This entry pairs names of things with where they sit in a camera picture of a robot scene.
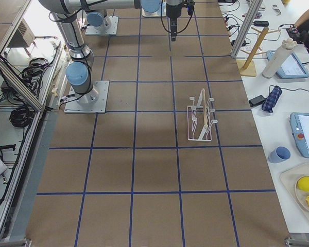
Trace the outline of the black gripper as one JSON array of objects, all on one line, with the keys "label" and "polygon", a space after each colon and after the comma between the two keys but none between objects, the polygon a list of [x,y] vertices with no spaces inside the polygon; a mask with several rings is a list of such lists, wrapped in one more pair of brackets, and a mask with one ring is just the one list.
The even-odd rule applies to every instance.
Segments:
[{"label": "black gripper", "polygon": [[182,0],[166,0],[166,15],[170,20],[171,41],[176,41],[178,18],[181,16]]}]

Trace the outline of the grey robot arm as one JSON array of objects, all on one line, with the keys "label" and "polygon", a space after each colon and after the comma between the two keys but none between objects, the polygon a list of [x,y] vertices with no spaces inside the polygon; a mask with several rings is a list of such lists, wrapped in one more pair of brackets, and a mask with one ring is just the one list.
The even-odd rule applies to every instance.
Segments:
[{"label": "grey robot arm", "polygon": [[77,21],[80,11],[87,14],[87,22],[93,27],[105,28],[108,9],[143,9],[154,13],[166,8],[170,20],[171,39],[177,36],[177,20],[182,8],[187,7],[186,1],[41,1],[41,5],[50,11],[53,22],[68,46],[72,63],[66,68],[65,75],[74,91],[74,99],[67,101],[71,107],[74,103],[82,112],[100,112],[106,105],[106,100],[100,99],[102,92],[98,87],[104,81],[95,82],[91,79],[94,55],[84,42],[81,28]]}]

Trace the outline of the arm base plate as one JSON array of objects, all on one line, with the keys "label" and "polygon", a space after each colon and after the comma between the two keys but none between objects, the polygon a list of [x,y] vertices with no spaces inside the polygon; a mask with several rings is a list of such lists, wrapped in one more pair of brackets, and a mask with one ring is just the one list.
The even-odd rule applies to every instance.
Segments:
[{"label": "arm base plate", "polygon": [[118,16],[87,15],[86,36],[115,36],[117,34]]},{"label": "arm base plate", "polygon": [[92,81],[93,89],[83,95],[74,94],[74,89],[70,87],[70,93],[73,94],[71,99],[67,100],[64,112],[66,114],[88,114],[88,113],[105,113],[109,81]]}]

